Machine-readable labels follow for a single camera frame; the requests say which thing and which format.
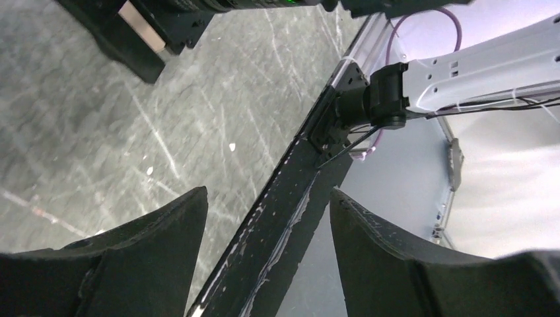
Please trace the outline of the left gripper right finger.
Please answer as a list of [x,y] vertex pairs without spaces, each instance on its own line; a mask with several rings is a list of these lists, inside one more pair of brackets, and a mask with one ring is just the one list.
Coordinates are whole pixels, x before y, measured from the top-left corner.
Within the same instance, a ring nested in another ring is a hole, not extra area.
[[558,316],[559,253],[491,260],[439,246],[334,189],[330,223],[349,316]]

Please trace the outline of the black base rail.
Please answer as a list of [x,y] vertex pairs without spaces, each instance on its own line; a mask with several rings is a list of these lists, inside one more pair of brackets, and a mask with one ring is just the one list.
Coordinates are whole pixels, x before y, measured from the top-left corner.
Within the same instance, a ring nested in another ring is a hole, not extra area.
[[352,160],[332,161],[348,143],[333,102],[363,88],[365,74],[342,61],[295,133],[188,316],[273,316]]

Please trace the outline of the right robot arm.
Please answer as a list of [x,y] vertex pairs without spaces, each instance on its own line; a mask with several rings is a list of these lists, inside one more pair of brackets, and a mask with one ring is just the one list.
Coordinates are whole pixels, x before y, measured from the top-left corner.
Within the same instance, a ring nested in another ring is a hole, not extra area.
[[[313,7],[314,1],[62,1],[110,59],[153,84],[165,63],[196,45],[217,14]],[[532,94],[559,82],[559,17],[428,59],[387,65],[359,88],[339,93],[318,127],[398,129],[406,120],[504,109],[532,110]]]

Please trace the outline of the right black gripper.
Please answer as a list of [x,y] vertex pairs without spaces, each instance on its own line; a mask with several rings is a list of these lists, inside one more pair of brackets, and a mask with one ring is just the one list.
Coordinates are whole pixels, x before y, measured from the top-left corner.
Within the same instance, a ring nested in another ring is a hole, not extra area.
[[144,83],[154,84],[165,68],[159,52],[179,55],[195,47],[215,15],[241,10],[337,6],[352,18],[376,13],[392,19],[469,1],[104,1],[66,0],[59,5],[93,36],[111,60]]

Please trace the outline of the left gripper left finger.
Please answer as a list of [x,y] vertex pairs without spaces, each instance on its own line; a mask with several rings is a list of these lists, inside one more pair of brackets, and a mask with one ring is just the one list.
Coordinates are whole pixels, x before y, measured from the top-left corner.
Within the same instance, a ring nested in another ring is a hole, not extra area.
[[61,249],[1,255],[2,316],[183,316],[208,212],[197,187]]

